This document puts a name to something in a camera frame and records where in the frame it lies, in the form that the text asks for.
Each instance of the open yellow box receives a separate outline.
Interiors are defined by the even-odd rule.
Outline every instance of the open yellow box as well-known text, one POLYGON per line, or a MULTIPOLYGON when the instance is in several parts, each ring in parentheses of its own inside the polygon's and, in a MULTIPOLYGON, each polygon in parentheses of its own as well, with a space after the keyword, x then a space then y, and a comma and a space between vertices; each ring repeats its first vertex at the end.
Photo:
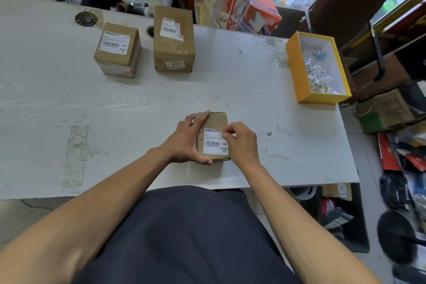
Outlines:
POLYGON ((346 80, 342 61, 333 37, 296 32, 285 44, 285 49, 287 50, 288 63, 298 103, 336 104, 351 96, 348 80, 346 80), (321 62, 317 61, 314 55, 309 56, 309 58, 311 58, 313 65, 326 66, 327 73, 331 77, 330 86, 338 94, 313 93, 311 91, 308 75, 306 74, 302 46, 326 53, 325 59, 321 62))

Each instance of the tabletop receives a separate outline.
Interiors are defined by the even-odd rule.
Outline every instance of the tabletop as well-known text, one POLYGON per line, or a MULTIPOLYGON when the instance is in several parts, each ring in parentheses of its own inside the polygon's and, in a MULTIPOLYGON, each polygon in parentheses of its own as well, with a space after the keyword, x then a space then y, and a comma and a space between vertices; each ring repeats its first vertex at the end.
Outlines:
MULTIPOLYGON (((194 25, 193 72, 157 73, 152 18, 93 9, 99 22, 82 27, 81 6, 0 4, 0 199, 77 195, 207 109, 257 133, 280 185, 358 182, 338 107, 296 102, 285 39, 194 25), (104 75, 93 59, 105 22, 138 28, 135 79, 104 75)), ((248 187, 227 161, 171 164, 150 189, 188 184, 248 187)))

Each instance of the floor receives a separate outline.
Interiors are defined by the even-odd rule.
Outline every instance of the floor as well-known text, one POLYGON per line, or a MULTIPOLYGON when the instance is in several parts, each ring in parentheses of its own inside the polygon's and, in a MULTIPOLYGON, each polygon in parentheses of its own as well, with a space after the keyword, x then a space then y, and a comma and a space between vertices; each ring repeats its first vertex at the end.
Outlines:
MULTIPOLYGON (((386 211, 379 192, 379 177, 382 174, 380 156, 378 154, 377 138, 373 135, 364 135, 361 132, 358 120, 354 117, 350 108, 341 109, 343 122, 348 134, 349 145, 359 173, 359 183, 363 199, 365 222, 370 241, 370 253, 356 254, 356 256, 380 279, 383 284, 391 284, 391 264, 384 256, 377 239, 377 221, 380 215, 386 211)), ((253 195, 251 189, 244 189, 253 211, 259 220, 276 238, 263 213, 262 207, 253 195)), ((50 207, 56 209, 64 204, 66 197, 26 200, 33 206, 50 207)), ((0 201, 0 250, 13 238, 23 232, 29 226, 46 216, 50 211, 34 209, 25 206, 19 200, 0 201)))

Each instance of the person's left arm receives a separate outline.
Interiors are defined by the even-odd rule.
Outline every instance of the person's left arm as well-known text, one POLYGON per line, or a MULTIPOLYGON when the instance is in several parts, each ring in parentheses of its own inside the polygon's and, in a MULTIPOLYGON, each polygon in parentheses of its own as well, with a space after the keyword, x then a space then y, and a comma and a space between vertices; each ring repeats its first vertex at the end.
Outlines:
POLYGON ((78 195, 15 238, 0 253, 0 283, 70 283, 91 261, 140 196, 172 162, 211 165, 195 149, 210 114, 180 121, 159 147, 78 195))

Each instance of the white table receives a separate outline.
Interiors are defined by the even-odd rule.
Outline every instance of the white table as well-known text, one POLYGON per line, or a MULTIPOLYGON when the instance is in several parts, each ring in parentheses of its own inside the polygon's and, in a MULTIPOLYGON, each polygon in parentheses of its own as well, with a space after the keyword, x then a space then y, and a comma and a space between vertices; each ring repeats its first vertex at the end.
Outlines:
MULTIPOLYGON (((358 182, 338 107, 296 103, 286 40, 194 26, 193 72, 159 74, 151 18, 96 10, 99 25, 84 28, 79 6, 0 4, 0 199, 76 195, 207 109, 257 133, 280 185, 358 182), (104 22, 139 28, 135 79, 106 76, 93 60, 104 22)), ((248 187, 227 161, 172 164, 150 189, 183 184, 248 187)))

